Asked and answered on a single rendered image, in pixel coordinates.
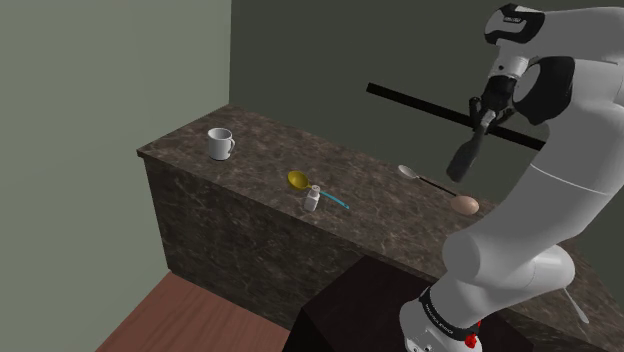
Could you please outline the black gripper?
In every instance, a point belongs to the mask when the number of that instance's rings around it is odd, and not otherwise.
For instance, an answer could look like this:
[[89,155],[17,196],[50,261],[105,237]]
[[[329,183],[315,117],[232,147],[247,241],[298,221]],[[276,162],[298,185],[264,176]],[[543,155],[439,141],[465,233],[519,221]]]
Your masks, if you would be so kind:
[[480,124],[482,119],[481,110],[484,112],[493,111],[495,113],[503,110],[497,116],[496,123],[504,123],[516,113],[514,108],[507,108],[516,84],[517,79],[509,76],[491,76],[487,80],[481,97],[471,97],[469,99],[469,116],[473,129],[476,129]]

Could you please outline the black bottle with grey cap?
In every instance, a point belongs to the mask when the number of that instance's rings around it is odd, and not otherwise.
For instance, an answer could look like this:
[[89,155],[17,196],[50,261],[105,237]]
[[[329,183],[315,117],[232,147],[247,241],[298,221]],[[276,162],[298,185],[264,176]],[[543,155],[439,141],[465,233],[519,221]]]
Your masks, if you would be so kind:
[[462,144],[451,162],[449,163],[446,173],[447,176],[455,183],[463,180],[473,162],[479,154],[484,136],[489,128],[490,123],[496,118],[496,113],[488,110],[478,120],[471,139]]

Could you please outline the brown egg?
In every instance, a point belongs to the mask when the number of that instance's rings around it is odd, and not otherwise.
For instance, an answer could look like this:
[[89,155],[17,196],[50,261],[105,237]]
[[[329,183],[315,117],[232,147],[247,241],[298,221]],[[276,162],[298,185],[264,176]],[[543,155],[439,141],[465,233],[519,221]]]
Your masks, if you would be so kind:
[[480,205],[477,200],[470,196],[458,195],[450,200],[451,208],[463,215],[474,215],[479,209]]

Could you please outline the plain silver spoon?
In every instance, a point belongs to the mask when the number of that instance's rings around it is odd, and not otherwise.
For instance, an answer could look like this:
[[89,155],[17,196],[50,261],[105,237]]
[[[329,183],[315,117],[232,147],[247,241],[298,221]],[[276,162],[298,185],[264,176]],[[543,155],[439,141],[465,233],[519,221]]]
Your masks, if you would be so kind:
[[565,295],[568,297],[568,299],[570,300],[574,310],[576,311],[579,319],[581,322],[583,322],[584,324],[589,324],[590,321],[588,319],[588,316],[585,314],[585,312],[581,309],[581,307],[578,305],[578,303],[576,302],[576,300],[572,297],[572,295],[570,294],[570,292],[568,291],[568,289],[566,287],[563,288],[563,291],[565,293]]

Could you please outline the dark robot stand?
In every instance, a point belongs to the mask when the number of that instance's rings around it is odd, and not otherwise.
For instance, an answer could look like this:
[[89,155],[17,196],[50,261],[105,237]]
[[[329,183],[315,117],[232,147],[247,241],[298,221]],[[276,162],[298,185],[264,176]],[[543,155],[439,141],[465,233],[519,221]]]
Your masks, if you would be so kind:
[[282,352],[407,352],[399,311],[429,285],[364,256],[301,308]]

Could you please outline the white mug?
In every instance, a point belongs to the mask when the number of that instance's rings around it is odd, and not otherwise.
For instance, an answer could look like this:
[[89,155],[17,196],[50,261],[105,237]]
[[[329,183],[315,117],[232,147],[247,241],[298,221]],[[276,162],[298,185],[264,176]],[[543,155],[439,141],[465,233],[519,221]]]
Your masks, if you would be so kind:
[[208,155],[213,160],[227,160],[235,148],[233,134],[226,128],[212,128],[207,132]]

